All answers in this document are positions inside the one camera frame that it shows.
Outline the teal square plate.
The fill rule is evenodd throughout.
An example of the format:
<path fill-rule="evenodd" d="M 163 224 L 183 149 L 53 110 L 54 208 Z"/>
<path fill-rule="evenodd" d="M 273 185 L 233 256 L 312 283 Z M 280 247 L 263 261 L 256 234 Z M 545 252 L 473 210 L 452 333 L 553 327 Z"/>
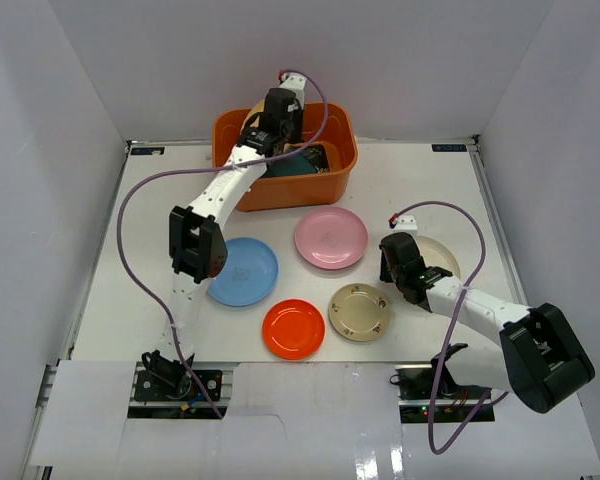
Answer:
<path fill-rule="evenodd" d="M 270 162 L 267 165 L 263 178 L 281 178 L 299 175 L 315 174 L 315 165 L 304 155 L 303 152 L 293 154 L 281 160 Z"/>

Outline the black floral square plate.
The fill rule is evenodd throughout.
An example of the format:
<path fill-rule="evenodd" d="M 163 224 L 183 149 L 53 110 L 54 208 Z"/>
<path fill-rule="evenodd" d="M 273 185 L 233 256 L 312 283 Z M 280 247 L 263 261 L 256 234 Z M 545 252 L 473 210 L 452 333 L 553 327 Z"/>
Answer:
<path fill-rule="evenodd" d="M 314 144 L 304 151 L 304 156 L 313 169 L 313 173 L 330 171 L 327 151 L 324 145 Z"/>

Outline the yellow round plate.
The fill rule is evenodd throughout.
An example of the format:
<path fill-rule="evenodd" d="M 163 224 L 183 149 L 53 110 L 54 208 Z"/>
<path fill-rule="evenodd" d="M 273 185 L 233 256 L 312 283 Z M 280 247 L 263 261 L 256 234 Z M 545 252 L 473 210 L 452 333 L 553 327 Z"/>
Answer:
<path fill-rule="evenodd" d="M 259 126 L 259 119 L 261 114 L 264 111 L 264 103 L 265 100 L 261 99 L 254 107 L 246 115 L 244 122 L 242 124 L 242 128 L 253 127 L 257 128 Z"/>

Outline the cream white round plate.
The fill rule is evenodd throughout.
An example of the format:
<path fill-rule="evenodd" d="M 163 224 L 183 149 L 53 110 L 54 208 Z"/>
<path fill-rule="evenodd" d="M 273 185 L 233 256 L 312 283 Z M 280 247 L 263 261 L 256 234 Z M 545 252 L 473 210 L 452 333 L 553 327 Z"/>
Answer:
<path fill-rule="evenodd" d="M 454 276 L 461 277 L 459 263 L 445 245 L 426 236 L 417 236 L 415 241 L 427 266 L 441 267 Z"/>

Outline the pink round plate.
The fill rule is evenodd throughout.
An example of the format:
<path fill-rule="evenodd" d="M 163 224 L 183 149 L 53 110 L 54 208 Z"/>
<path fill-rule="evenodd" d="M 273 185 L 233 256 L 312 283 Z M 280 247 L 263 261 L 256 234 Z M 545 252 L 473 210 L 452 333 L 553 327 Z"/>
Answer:
<path fill-rule="evenodd" d="M 294 229 L 300 256 L 324 270 L 353 266 L 364 256 L 369 234 L 354 212 L 337 206 L 323 206 L 304 215 Z"/>

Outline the blue round plate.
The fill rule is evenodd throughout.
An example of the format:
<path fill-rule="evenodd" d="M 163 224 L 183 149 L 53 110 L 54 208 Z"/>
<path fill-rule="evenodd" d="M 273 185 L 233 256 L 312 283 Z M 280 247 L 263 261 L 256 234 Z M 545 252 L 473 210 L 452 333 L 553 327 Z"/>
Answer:
<path fill-rule="evenodd" d="M 263 241 L 237 237 L 227 241 L 228 258 L 207 290 L 215 301 L 230 307 L 253 305 L 274 289 L 279 264 L 274 251 Z"/>

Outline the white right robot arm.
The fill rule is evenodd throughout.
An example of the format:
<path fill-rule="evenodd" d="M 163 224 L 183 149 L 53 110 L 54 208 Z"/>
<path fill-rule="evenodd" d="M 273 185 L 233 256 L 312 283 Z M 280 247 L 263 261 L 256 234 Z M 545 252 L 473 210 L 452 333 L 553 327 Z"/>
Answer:
<path fill-rule="evenodd" d="M 444 364 L 431 374 L 439 396 L 452 399 L 478 386 L 512 393 L 547 413 L 594 379 L 593 363 L 557 306 L 515 304 L 468 288 L 450 271 L 427 265 L 406 232 L 384 237 L 379 248 L 383 282 L 394 284 L 408 303 L 455 319 L 492 343 L 449 343 L 434 356 L 433 364 Z"/>

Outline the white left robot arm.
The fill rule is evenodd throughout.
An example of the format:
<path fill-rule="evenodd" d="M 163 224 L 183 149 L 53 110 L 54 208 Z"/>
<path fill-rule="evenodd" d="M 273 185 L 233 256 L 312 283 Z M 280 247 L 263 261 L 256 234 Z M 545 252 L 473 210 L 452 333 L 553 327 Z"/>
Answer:
<path fill-rule="evenodd" d="M 290 146 L 302 141 L 306 78 L 292 73 L 268 91 L 263 110 L 248 116 L 228 159 L 211 183 L 184 207 L 169 214 L 169 256 L 173 290 L 159 300 L 167 316 L 156 349 L 141 360 L 168 398 L 180 399 L 202 382 L 191 374 L 194 356 L 194 308 L 209 281 L 224 268 L 228 250 L 224 226 L 242 197 L 271 163 L 291 156 Z"/>

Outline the orange plastic bin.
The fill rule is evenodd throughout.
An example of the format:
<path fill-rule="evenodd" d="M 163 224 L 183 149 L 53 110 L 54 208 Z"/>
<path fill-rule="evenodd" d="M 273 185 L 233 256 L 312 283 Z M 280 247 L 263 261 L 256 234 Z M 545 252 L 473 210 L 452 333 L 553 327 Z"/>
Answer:
<path fill-rule="evenodd" d="M 216 118 L 212 130 L 212 164 L 228 159 L 250 109 L 229 110 Z M 290 177 L 260 178 L 237 204 L 241 212 L 333 204 L 345 193 L 349 174 L 358 158 L 357 143 L 348 112 L 328 105 L 328 120 L 316 143 L 325 148 L 329 170 Z"/>

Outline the beige floral round plate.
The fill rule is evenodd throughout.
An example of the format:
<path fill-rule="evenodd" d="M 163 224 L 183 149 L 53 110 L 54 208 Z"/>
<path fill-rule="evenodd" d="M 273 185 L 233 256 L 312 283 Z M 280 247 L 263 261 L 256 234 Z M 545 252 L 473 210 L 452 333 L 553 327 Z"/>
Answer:
<path fill-rule="evenodd" d="M 392 306 L 381 290 L 363 283 L 341 287 L 328 303 L 328 317 L 338 334 L 364 343 L 379 339 L 391 325 Z"/>

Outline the orange round plate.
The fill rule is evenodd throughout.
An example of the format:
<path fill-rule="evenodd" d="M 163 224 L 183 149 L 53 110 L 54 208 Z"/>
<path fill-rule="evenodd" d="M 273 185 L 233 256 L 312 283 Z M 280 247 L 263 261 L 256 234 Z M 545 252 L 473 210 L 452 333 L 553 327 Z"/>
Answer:
<path fill-rule="evenodd" d="M 262 338 L 276 357 L 288 361 L 306 360 L 314 355 L 325 337 L 321 312 L 302 299 L 286 299 L 273 305 L 262 322 Z"/>

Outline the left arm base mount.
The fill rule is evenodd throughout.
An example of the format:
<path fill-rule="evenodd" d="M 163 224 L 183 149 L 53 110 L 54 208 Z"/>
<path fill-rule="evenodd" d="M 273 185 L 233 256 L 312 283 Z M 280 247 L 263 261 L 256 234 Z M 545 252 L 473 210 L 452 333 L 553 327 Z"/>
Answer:
<path fill-rule="evenodd" d="M 139 368 L 129 401 L 129 419 L 150 420 L 219 420 L 226 413 L 228 393 L 222 370 L 197 370 L 196 374 L 206 387 L 207 395 L 214 403 L 217 416 L 199 385 L 187 372 L 178 386 L 172 386 L 145 369 Z"/>

